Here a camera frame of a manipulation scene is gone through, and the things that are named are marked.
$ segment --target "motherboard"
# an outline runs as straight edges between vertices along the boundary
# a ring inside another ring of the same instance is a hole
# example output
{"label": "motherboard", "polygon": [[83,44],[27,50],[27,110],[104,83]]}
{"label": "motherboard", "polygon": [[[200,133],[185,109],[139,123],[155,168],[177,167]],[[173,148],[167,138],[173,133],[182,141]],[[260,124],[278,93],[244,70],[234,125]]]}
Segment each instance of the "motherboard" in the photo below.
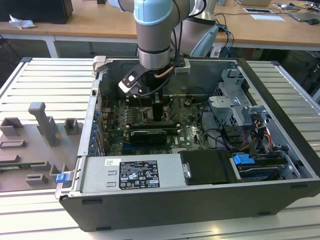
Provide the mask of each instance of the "motherboard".
{"label": "motherboard", "polygon": [[162,120],[157,122],[153,120],[151,104],[142,98],[106,101],[102,109],[106,155],[174,154],[209,149],[208,137],[200,127],[202,105],[189,96],[168,97]]}

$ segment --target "table leg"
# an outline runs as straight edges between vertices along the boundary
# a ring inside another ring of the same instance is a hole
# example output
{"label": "table leg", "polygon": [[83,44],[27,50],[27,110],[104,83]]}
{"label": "table leg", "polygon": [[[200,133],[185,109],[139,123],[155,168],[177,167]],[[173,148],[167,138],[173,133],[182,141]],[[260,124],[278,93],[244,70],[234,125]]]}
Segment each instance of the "table leg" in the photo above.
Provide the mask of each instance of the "table leg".
{"label": "table leg", "polygon": [[89,44],[90,53],[94,54],[95,53],[94,43],[92,41],[89,41],[88,44]]}
{"label": "table leg", "polygon": [[56,48],[55,38],[53,36],[46,36],[44,41],[46,42],[46,46],[48,47],[50,57],[51,58],[60,58],[60,53]]}

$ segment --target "slotted metal platform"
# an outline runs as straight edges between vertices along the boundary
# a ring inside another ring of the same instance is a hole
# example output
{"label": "slotted metal platform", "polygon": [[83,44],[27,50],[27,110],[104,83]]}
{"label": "slotted metal platform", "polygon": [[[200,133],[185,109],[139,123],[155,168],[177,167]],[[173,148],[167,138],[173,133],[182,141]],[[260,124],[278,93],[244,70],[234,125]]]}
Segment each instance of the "slotted metal platform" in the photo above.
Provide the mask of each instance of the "slotted metal platform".
{"label": "slotted metal platform", "polygon": [[[280,66],[255,61],[249,64],[319,154],[319,106]],[[0,90],[0,120],[14,111],[24,116],[22,122],[35,123],[32,115],[27,116],[29,104],[34,101],[46,102],[46,110],[56,122],[63,122],[71,113],[74,118],[75,112],[78,120],[84,120],[94,79],[91,65],[92,59],[60,58],[34,58],[30,63],[20,63]],[[260,104],[254,92],[249,91]],[[88,233],[79,229],[55,199],[54,191],[40,190],[36,195],[0,193],[0,239],[320,239],[320,195],[300,199],[272,216]]]}
{"label": "slotted metal platform", "polygon": [[[271,62],[249,61],[250,67],[320,156],[320,107],[309,94],[281,67]],[[249,93],[258,105],[262,103],[253,89]]]}
{"label": "slotted metal platform", "polygon": [[92,59],[33,58],[21,62],[0,90],[0,121],[18,117],[36,124],[28,112],[32,102],[44,102],[47,116],[56,123],[66,118],[84,122],[91,92]]}

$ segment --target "white paper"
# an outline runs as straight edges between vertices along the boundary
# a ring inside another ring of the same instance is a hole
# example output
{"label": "white paper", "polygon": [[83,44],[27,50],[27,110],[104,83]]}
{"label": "white paper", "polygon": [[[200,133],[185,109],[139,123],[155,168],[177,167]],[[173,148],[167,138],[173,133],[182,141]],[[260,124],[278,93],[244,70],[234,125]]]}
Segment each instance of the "white paper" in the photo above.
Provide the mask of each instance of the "white paper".
{"label": "white paper", "polygon": [[17,19],[15,17],[11,16],[11,14],[10,14],[9,23],[12,27],[20,29],[20,30],[22,30],[22,28],[33,28],[36,26],[34,24],[34,22],[31,20],[20,20],[20,19]]}
{"label": "white paper", "polygon": [[257,14],[251,14],[251,16],[255,20],[268,20],[268,21],[281,21],[281,22],[286,21],[280,16],[268,16],[268,15],[257,15]]}

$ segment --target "copper pipe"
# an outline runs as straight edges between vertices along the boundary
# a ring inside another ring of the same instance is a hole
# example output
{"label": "copper pipe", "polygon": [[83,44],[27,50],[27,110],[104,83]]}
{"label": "copper pipe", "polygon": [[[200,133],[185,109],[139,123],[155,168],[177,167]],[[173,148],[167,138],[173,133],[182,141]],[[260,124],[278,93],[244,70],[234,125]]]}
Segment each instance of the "copper pipe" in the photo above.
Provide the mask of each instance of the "copper pipe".
{"label": "copper pipe", "polygon": [[155,74],[154,77],[156,79],[162,79],[165,76],[167,76],[169,73],[171,73],[175,68],[173,66],[169,67],[165,72],[161,73],[161,74]]}

